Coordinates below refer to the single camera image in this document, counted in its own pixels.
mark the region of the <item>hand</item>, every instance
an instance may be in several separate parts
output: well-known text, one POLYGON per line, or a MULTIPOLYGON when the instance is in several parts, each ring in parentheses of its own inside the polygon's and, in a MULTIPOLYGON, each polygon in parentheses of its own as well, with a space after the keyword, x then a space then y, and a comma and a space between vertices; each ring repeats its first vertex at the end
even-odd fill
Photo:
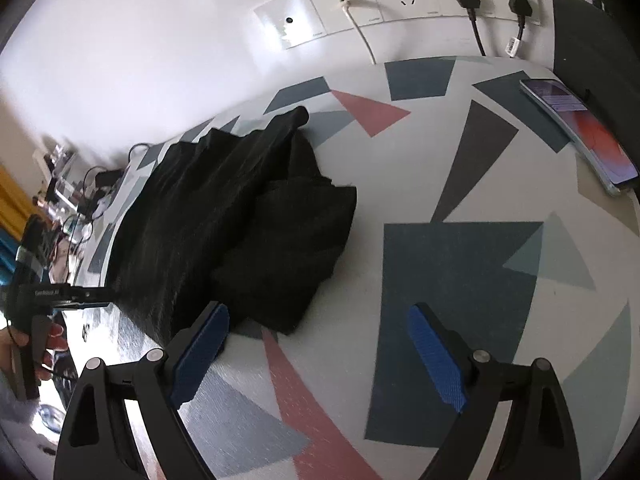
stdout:
MULTIPOLYGON (((0 330, 0 370, 3 372, 11 372, 11 346, 15 343, 18 346, 25 346, 29 342, 29 336, 18 332, 15 328, 11 327, 11 334, 9 334, 9 327, 0 330)), ((66 350, 69 345, 66 343, 66 339, 62 337, 64 329, 57 323, 51 325, 49 330, 49 338, 47 339, 47 348, 50 350, 66 350)), ((42 356, 42 364, 53 367, 53 357, 49 352, 44 352, 42 356)), ((51 373, 43 370, 42 367, 34 364, 36 367, 36 377, 41 381, 48 381, 51 378, 51 373)))

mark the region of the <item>metal screw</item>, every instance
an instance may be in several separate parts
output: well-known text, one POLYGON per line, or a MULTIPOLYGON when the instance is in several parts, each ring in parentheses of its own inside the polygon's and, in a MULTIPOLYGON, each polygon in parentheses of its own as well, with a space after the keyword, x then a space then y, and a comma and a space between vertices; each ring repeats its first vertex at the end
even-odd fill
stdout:
POLYGON ((88 368, 89 370, 95 370, 98 366, 100 366, 99 357, 92 357, 86 362, 86 365, 85 365, 85 367, 88 368))
POLYGON ((474 352, 474 360, 479 363, 488 363, 491 360, 491 354, 486 350, 476 350, 474 352))
POLYGON ((154 348, 146 353, 146 358, 153 363, 162 359, 162 356, 164 356, 164 352, 160 348, 154 348))
POLYGON ((542 370, 543 372, 546 372, 551 368, 551 363, 547 361, 545 358, 539 357, 538 359, 536 359, 536 366, 540 368, 540 370, 542 370))

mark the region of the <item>pink triangle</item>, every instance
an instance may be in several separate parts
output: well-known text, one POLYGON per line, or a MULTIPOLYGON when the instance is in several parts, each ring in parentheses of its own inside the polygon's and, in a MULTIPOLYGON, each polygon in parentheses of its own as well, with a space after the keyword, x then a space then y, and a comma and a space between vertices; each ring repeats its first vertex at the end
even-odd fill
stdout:
POLYGON ((300 480, 382 480, 336 428, 264 328, 262 340, 282 421, 311 440, 293 457, 300 480))
POLYGON ((331 90, 331 93, 355 117, 360 126, 369 134, 369 137, 375 137, 411 113, 407 110, 402 110, 402 108, 360 97, 359 95, 347 94, 347 92, 338 90, 331 90))

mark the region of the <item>blue curtain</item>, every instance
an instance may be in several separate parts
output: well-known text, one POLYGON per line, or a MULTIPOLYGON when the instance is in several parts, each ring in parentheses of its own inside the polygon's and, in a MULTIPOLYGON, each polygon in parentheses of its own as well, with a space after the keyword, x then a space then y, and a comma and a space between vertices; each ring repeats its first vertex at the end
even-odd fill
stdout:
POLYGON ((8 285, 15 271, 18 243, 0 227, 0 285, 8 285))

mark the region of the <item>geometric patterned tablecloth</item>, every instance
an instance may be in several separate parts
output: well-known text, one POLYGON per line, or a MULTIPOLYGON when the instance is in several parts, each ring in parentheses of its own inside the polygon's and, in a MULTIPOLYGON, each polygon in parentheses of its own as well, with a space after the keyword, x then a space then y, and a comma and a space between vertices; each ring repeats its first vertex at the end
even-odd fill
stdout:
MULTIPOLYGON (((585 480, 622 446, 640 414, 638 202, 604 193, 520 93, 523 77, 553 75, 476 57, 334 73, 239 105, 132 160, 96 222, 79 284, 104 282, 120 219, 169 145, 197 142, 212 126, 242 136, 303 104, 322 173, 358 189, 347 247, 299 329, 282 336, 242 324, 180 411, 217 477, 417 479, 455 413, 406 333, 416 301, 500 360, 553 363, 585 480)), ((68 326, 79 368, 93 355, 112 364, 155 346, 117 308, 70 314, 68 326)), ((474 478, 485 478, 505 421, 501 406, 474 478)))

